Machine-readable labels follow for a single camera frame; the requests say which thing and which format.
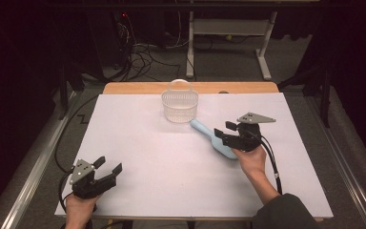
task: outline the gray carpet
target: gray carpet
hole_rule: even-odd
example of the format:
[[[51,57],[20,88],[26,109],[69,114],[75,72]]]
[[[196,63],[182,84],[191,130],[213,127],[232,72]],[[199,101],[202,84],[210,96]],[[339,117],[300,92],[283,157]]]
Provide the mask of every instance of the gray carpet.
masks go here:
[[[261,71],[258,68],[254,49],[260,46],[260,38],[248,39],[240,44],[227,44],[223,41],[214,41],[210,50],[197,50],[194,55],[194,68],[196,78],[191,81],[262,81]],[[307,47],[309,39],[292,41],[288,38],[272,40],[266,52],[266,59],[273,77],[273,82],[280,82],[294,75],[302,54]],[[195,46],[199,49],[208,49],[209,41],[200,38]],[[176,66],[167,66],[153,62],[151,68],[134,81],[171,81],[177,77],[184,78],[186,71],[186,48],[159,50],[151,48],[152,57],[169,65],[180,65],[179,72]],[[142,66],[142,61],[134,62],[134,66]],[[113,73],[111,68],[106,68],[105,73]],[[103,85],[90,84],[80,95],[76,107],[102,92]],[[355,201],[350,195],[342,174],[339,172],[336,161],[319,121],[316,120],[315,111],[308,103],[300,87],[289,87],[284,90],[289,107],[295,119],[295,124],[301,134],[308,154],[315,167],[317,176],[325,190],[326,197],[334,212],[335,217],[320,222],[322,228],[366,228],[366,224],[358,211]],[[94,107],[94,101],[88,103],[78,113],[89,119]],[[341,108],[336,92],[331,94],[330,106],[331,132],[335,136],[338,147],[347,158],[354,175],[361,184],[366,194],[366,150],[358,138],[353,124]],[[81,123],[81,116],[76,116],[63,134],[58,145],[58,158],[64,167],[70,168],[79,149],[80,142],[86,131],[87,124]],[[0,227],[2,226],[13,202],[17,198],[33,163],[39,156],[39,145],[50,138],[50,127],[38,138],[35,146],[25,157],[13,180],[0,199]],[[59,228],[64,219],[53,215],[57,205],[57,186],[62,172],[56,167],[53,158],[41,179],[28,210],[22,217],[18,228]],[[105,225],[105,220],[96,220],[94,228]]]

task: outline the metal rail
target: metal rail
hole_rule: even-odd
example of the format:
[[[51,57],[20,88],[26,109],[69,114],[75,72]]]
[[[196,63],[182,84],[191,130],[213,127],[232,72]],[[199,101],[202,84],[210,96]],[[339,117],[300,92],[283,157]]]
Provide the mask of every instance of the metal rail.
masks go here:
[[[319,123],[321,130],[326,136],[329,145],[332,148],[332,156],[334,158],[335,165],[342,176],[344,183],[346,184],[347,189],[350,192],[350,196],[355,202],[356,208],[358,212],[361,214],[362,219],[366,225],[366,194],[364,190],[361,188],[358,183],[355,175],[353,174],[349,164],[347,163],[346,158],[341,153],[340,147],[337,145],[335,138],[332,135],[330,129],[326,128],[323,124],[322,120],[319,116],[319,109],[315,100],[312,97],[306,97],[306,101],[310,109],[313,111],[313,114],[316,118],[316,121]]]
[[[74,106],[79,98],[80,94],[77,94],[76,92],[73,92],[71,94],[70,96],[71,107],[68,113],[61,121],[59,121],[56,124],[55,131],[50,141],[44,147],[44,150],[41,152],[39,158],[37,158],[37,161],[35,162],[28,179],[23,185],[23,188],[20,191],[19,196],[17,197],[16,201],[11,207],[9,214],[1,227],[2,229],[16,228],[17,225],[19,224],[21,218],[23,217],[23,214],[26,212],[31,202],[32,197],[34,196],[34,193],[40,183],[42,176],[44,175],[44,172],[46,171],[47,165],[50,161],[52,153],[54,152],[59,136],[61,136],[61,133],[63,132],[65,125],[69,121],[71,112],[74,110]]]

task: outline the wooden table edge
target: wooden table edge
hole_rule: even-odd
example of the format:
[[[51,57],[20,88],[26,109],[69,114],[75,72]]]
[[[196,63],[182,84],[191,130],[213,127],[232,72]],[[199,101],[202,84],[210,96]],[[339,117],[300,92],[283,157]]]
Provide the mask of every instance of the wooden table edge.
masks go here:
[[[162,94],[168,89],[170,82],[112,82],[108,83],[103,94]],[[278,93],[274,82],[191,82],[193,89],[199,94],[263,94]],[[173,84],[172,89],[185,90],[189,85]]]

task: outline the light blue object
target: light blue object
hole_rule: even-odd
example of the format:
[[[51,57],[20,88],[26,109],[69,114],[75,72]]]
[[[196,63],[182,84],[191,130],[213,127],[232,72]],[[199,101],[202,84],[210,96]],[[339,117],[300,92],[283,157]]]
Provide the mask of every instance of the light blue object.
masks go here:
[[[211,139],[211,144],[213,145],[213,148],[216,149],[219,153],[221,153],[223,156],[226,156],[229,159],[237,159],[236,155],[231,151],[231,148],[228,146],[225,146],[222,144],[222,139],[218,138],[214,135],[210,129],[208,129],[206,126],[204,126],[201,122],[199,122],[197,119],[193,119],[190,122],[190,125],[194,127],[197,131],[203,133],[204,135],[207,135]]]

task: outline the metal bracket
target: metal bracket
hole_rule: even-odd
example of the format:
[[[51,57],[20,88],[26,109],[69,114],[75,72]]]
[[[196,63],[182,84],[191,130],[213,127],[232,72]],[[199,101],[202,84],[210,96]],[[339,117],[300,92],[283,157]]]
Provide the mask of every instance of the metal bracket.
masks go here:
[[[88,175],[91,171],[94,170],[94,166],[90,163],[86,162],[83,159],[78,159],[76,162],[76,166],[73,169],[72,177],[70,180],[70,184],[74,184],[79,181],[81,178]]]
[[[260,114],[255,113],[247,113],[240,118],[238,118],[236,121],[241,123],[248,123],[248,124],[257,124],[257,123],[265,123],[265,122],[275,122],[274,118],[270,118],[267,116],[263,116]]]

